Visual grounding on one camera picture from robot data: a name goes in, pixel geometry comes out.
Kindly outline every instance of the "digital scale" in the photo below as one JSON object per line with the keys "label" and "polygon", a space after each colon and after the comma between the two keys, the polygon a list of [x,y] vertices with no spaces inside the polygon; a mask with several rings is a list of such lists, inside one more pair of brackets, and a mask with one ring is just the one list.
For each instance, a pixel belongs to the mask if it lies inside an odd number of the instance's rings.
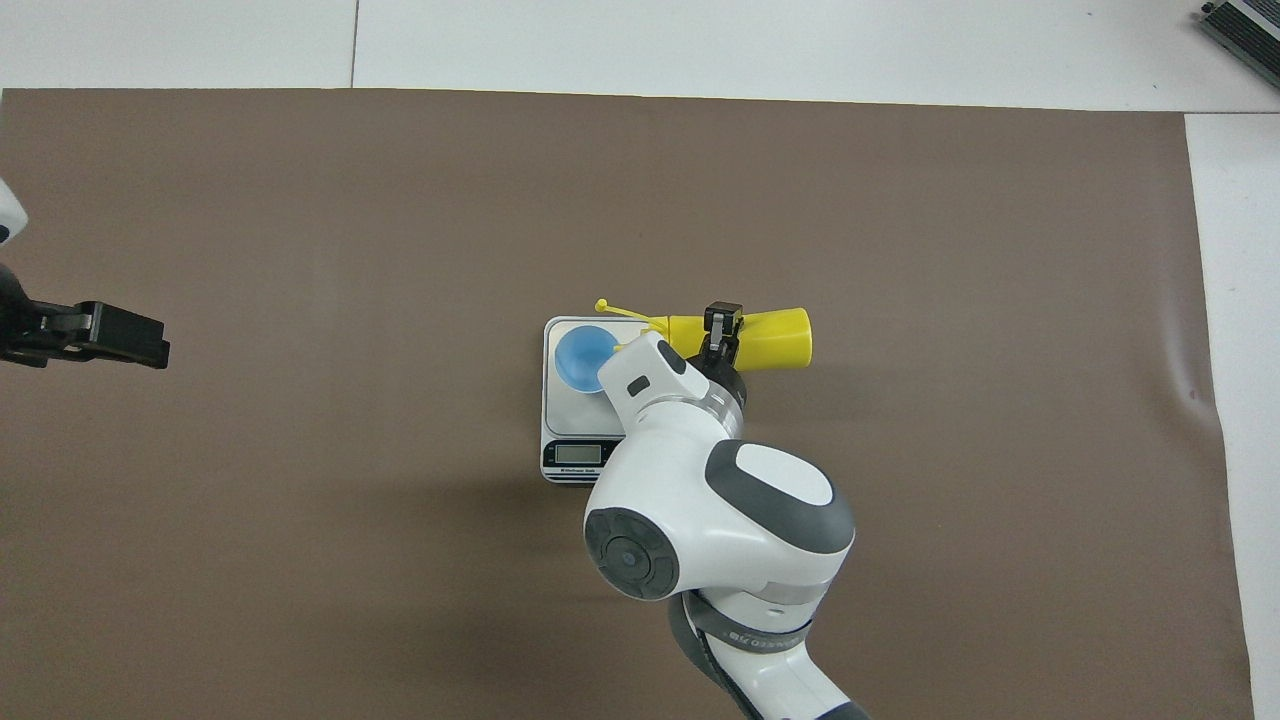
{"label": "digital scale", "polygon": [[617,345],[640,337],[649,324],[631,318],[552,318],[543,331],[543,477],[553,483],[591,484],[622,442],[622,421],[604,391],[570,387],[556,365],[556,348],[571,331],[594,325]]}

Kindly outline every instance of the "brown paper backdrop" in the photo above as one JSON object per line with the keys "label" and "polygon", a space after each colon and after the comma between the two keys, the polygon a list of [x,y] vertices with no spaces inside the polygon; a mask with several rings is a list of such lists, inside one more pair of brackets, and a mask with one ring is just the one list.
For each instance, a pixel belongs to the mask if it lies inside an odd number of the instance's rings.
{"label": "brown paper backdrop", "polygon": [[0,716],[735,717],[536,469],[602,295],[804,305],[748,436],[858,541],[878,720],[1252,715],[1183,122],[397,91],[10,91],[0,252],[172,368],[0,366]]}

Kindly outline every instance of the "yellow plastic toy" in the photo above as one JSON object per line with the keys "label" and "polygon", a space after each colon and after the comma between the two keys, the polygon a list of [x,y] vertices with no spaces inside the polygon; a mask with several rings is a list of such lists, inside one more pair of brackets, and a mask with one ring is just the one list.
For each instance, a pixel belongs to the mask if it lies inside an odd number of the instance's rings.
{"label": "yellow plastic toy", "polygon": [[[692,357],[703,347],[701,315],[664,315],[650,318],[622,307],[613,307],[605,299],[595,301],[596,313],[613,313],[649,323],[649,329],[662,337],[680,354]],[[748,313],[742,315],[739,332],[739,370],[782,370],[808,368],[813,360],[813,328],[804,307]]]}

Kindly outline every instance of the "blue bowl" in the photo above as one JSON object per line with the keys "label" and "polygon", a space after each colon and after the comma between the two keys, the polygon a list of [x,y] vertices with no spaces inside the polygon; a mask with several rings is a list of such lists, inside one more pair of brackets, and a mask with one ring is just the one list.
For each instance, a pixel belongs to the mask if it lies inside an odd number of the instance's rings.
{"label": "blue bowl", "polygon": [[600,392],[600,368],[613,357],[618,338],[599,325],[581,325],[564,333],[556,346],[556,374],[577,392]]}

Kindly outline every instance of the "black button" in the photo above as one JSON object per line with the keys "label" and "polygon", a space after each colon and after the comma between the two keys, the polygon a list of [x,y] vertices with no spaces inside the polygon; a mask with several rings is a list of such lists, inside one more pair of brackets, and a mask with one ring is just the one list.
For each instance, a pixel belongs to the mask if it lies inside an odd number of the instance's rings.
{"label": "black button", "polygon": [[663,538],[658,536],[658,533],[653,532],[652,528],[648,528],[639,523],[631,525],[631,536],[637,541],[640,541],[641,544],[653,551],[662,550],[662,546],[666,544],[663,542]]}
{"label": "black button", "polygon": [[635,397],[649,388],[649,375],[640,375],[627,386],[627,395]]}
{"label": "black button", "polygon": [[658,557],[653,561],[653,577],[645,583],[659,594],[667,594],[676,582],[676,564],[669,557]]}
{"label": "black button", "polygon": [[620,591],[622,591],[623,593],[626,593],[626,594],[628,594],[631,597],[644,597],[644,591],[641,591],[640,585],[637,585],[635,583],[628,583],[626,580],[620,580],[616,577],[614,578],[609,578],[609,582],[613,583],[613,587],[618,588]]}
{"label": "black button", "polygon": [[604,541],[609,538],[609,521],[599,515],[593,514],[586,520],[586,544],[591,548],[591,552],[602,552],[604,548]]}
{"label": "black button", "polygon": [[623,580],[640,580],[649,574],[649,553],[631,538],[613,538],[604,548],[609,574]]}
{"label": "black button", "polygon": [[662,354],[662,359],[671,365],[671,369],[676,372],[677,375],[684,375],[685,369],[689,368],[689,363],[676,352],[676,348],[667,343],[664,340],[658,341],[658,352]]}

